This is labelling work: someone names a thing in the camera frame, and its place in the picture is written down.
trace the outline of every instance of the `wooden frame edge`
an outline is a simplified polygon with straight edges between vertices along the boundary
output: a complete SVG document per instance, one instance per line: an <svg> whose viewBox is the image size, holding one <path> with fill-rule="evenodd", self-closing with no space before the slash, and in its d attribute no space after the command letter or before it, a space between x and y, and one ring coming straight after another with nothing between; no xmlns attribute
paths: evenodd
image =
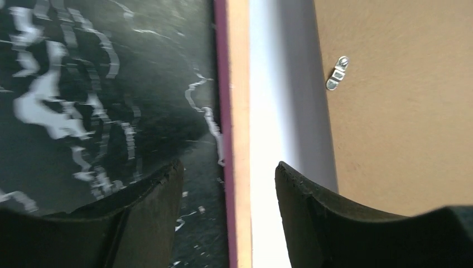
<svg viewBox="0 0 473 268"><path fill-rule="evenodd" d="M215 0L230 268L252 267L249 3Z"/></svg>

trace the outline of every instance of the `beige wall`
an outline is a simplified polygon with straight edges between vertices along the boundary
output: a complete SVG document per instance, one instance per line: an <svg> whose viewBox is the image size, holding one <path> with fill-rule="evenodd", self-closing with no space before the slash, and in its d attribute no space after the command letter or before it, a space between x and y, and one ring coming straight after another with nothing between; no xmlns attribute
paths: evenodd
<svg viewBox="0 0 473 268"><path fill-rule="evenodd" d="M392 213L473 204L473 1L315 0L340 193Z"/></svg>

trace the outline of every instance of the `tan surface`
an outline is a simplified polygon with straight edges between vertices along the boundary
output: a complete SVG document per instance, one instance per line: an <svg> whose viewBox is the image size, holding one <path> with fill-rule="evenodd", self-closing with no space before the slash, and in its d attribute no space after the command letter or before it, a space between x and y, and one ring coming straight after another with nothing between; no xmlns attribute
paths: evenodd
<svg viewBox="0 0 473 268"><path fill-rule="evenodd" d="M473 1L315 0L340 193L412 215L473 204Z"/></svg>
<svg viewBox="0 0 473 268"><path fill-rule="evenodd" d="M252 266L248 0L227 0L238 268Z"/></svg>

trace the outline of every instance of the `white streak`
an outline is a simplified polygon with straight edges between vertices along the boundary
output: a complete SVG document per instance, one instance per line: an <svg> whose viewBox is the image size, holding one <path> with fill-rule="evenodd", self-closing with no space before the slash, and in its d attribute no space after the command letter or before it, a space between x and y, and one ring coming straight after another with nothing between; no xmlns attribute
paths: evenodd
<svg viewBox="0 0 473 268"><path fill-rule="evenodd" d="M40 65L33 57L33 54L28 51L20 51L18 53L18 63L23 67L23 70L13 74L13 77L27 77L36 74L40 70Z"/></svg>
<svg viewBox="0 0 473 268"><path fill-rule="evenodd" d="M217 142L217 152L219 155L218 163L221 166L225 166L223 135L220 132L220 127L214 121L214 112L210 107L204 107L202 110L205 111L204 118L207 122L207 125L209 126L210 133L215 137L215 141Z"/></svg>
<svg viewBox="0 0 473 268"><path fill-rule="evenodd" d="M101 199L125 188L120 180L115 180L111 183L107 176L107 172L103 167L96 166L95 173L97 176L96 180L92 182L93 188L91 190L95 198Z"/></svg>
<svg viewBox="0 0 473 268"><path fill-rule="evenodd" d="M56 113L42 103L64 102L58 99L58 82L62 57L66 51L63 44L58 42L47 41L46 47L50 69L31 83L30 91L13 101L15 115L23 123L44 126L54 140L66 136L85 140L89 138L89 133L84 129L81 119L71 119L68 113Z"/></svg>
<svg viewBox="0 0 473 268"><path fill-rule="evenodd" d="M123 132L125 133L126 141L127 141L127 150L128 150L128 160L134 159L134 149L135 149L135 143L134 143L134 135L135 131L133 127L130 126L129 123L123 122L120 124L120 126L123 129Z"/></svg>
<svg viewBox="0 0 473 268"><path fill-rule="evenodd" d="M222 185L222 187L225 189L225 182L221 178L217 178L217 181Z"/></svg>
<svg viewBox="0 0 473 268"><path fill-rule="evenodd" d="M60 20L66 21L66 22L72 22L69 14L66 12L66 8L64 7L64 0L50 0L50 1L53 8L56 9L57 16Z"/></svg>
<svg viewBox="0 0 473 268"><path fill-rule="evenodd" d="M195 213L197 213L197 212L194 211L194 212L191 212L191 213L189 213L189 214L187 214L187 215L182 215L182 216L180 216L179 219L177 219L177 222L179 223L179 226L176 226L174 231L175 231L175 232L179 231L179 229L181 229L182 226L184 226L184 224L186 223L186 222L182 219L183 217L187 217L187 216L190 216L190 215L194 215Z"/></svg>
<svg viewBox="0 0 473 268"><path fill-rule="evenodd" d="M30 213L38 210L36 202L33 199L29 198L28 195L26 195L24 192L15 191L7 194L2 191L2 189L0 189L0 203L6 202L12 198L16 202L22 204L25 210Z"/></svg>
<svg viewBox="0 0 473 268"><path fill-rule="evenodd" d="M102 45L102 49L105 50L105 52L107 52L110 58L110 64L109 64L110 69L108 71L107 78L114 78L118 74L118 71L120 69L120 59L118 58L117 53L113 49L113 45L110 39L108 39L108 37L105 34L94 29L94 25L92 24L92 22L84 18L78 10L69 8L69 12L72 14L76 22L81 23L82 29L85 32L93 33L100 39L100 44Z"/></svg>
<svg viewBox="0 0 473 268"><path fill-rule="evenodd" d="M37 18L50 21L49 17L47 16L49 6L49 0L36 0L36 5L33 9L33 14Z"/></svg>
<svg viewBox="0 0 473 268"><path fill-rule="evenodd" d="M64 40L66 41L67 45L72 48L77 47L77 38L75 37L75 33L73 28L70 25L61 24L62 31L64 33Z"/></svg>
<svg viewBox="0 0 473 268"><path fill-rule="evenodd" d="M0 86L0 93L13 93L11 90L6 90L2 86Z"/></svg>
<svg viewBox="0 0 473 268"><path fill-rule="evenodd" d="M165 35L161 35L160 33L156 32L156 31L152 31L152 30L144 30L144 29L138 29L135 27L134 25L134 12L131 11L127 6L125 6L124 4L120 4L118 3L117 1L115 0L109 0L110 2L112 3L115 3L117 6L119 6L121 9L123 9L124 13L123 13L123 17L125 18L125 20L128 21L128 24L130 25L130 28L132 29L132 31L134 32L139 32L141 34L153 34L153 35L157 35L157 36L160 36L160 37L163 37L163 38L166 38L166 39L169 39L171 40L169 37L165 36Z"/></svg>
<svg viewBox="0 0 473 268"><path fill-rule="evenodd" d="M195 89L196 89L198 86L207 83L207 81L212 81L213 79L211 79L211 78L206 78L206 77L204 77L203 75L201 75L201 74L199 74L199 73L196 73L195 75L197 75L197 77L200 78L200 81L195 82L195 83L192 83L192 84L189 84L189 87L188 87L187 90L184 92L184 96L186 97L187 102L189 102L189 105L190 105L194 110L198 111L199 113L203 113L204 111L195 105L195 102L194 102L194 100L192 99L192 92L195 91Z"/></svg>
<svg viewBox="0 0 473 268"><path fill-rule="evenodd" d="M185 221L183 221L183 220L181 220L181 219L177 219L177 222L179 223L179 226L176 226L176 227L174 228L174 231L175 231L175 232L179 231L179 229L181 229L182 226L184 226L184 224L186 223Z"/></svg>
<svg viewBox="0 0 473 268"><path fill-rule="evenodd" d="M141 180L143 174L143 159L141 157L136 158L136 171L133 173L134 183Z"/></svg>
<svg viewBox="0 0 473 268"><path fill-rule="evenodd" d="M10 14L13 16L15 28L22 33L12 35L11 39L17 46L28 46L41 38L43 28L33 25L32 10L24 7L11 7Z"/></svg>
<svg viewBox="0 0 473 268"><path fill-rule="evenodd" d="M185 140L187 142L202 142L202 143L206 143L206 144L212 144L212 145L215 145L215 143L213 142L210 142L210 141L194 141L194 140Z"/></svg>
<svg viewBox="0 0 473 268"><path fill-rule="evenodd" d="M92 165L82 158L82 151L84 151L85 148L80 146L72 146L71 150L73 152L73 161L82 168L81 172L74 173L74 177L83 181L92 181L94 179L92 175L93 172L90 171Z"/></svg>

